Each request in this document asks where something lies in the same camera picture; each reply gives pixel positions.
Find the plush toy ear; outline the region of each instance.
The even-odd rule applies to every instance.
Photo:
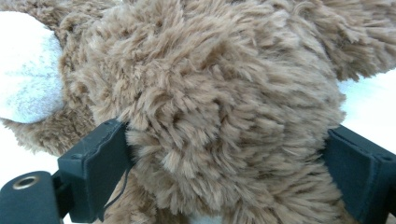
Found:
[[[19,11],[27,13],[41,22],[44,22],[51,30],[56,30],[61,19],[71,9],[63,2],[57,0],[2,0],[0,2],[1,11]]]
[[[396,66],[396,1],[322,1],[306,12],[340,80]]]
[[[55,34],[28,14],[0,12],[0,118],[33,123],[64,106]]]

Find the brown fur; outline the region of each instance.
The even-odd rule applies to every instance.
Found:
[[[396,65],[396,1],[6,1],[55,30],[66,106],[5,121],[60,155],[129,122],[137,165],[106,223],[352,223],[318,160],[337,79]]]

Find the stuffed animal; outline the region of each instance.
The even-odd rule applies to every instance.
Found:
[[[30,73],[0,70],[19,88],[5,91],[16,100],[0,117],[20,144],[62,155],[108,119],[128,123],[136,166],[105,223],[355,222],[319,150],[344,117],[337,81],[396,66],[396,1],[6,0],[0,10],[33,16],[12,13],[51,43],[17,45]]]

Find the white fabric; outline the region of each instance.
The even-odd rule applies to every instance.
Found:
[[[64,106],[55,34],[20,12],[0,12],[0,118],[38,122]]]

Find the metal grommet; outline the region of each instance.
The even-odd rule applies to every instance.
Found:
[[[32,187],[35,183],[37,183],[39,180],[39,177],[37,175],[30,175],[26,176],[17,182],[14,183],[12,188],[14,189],[27,189]]]

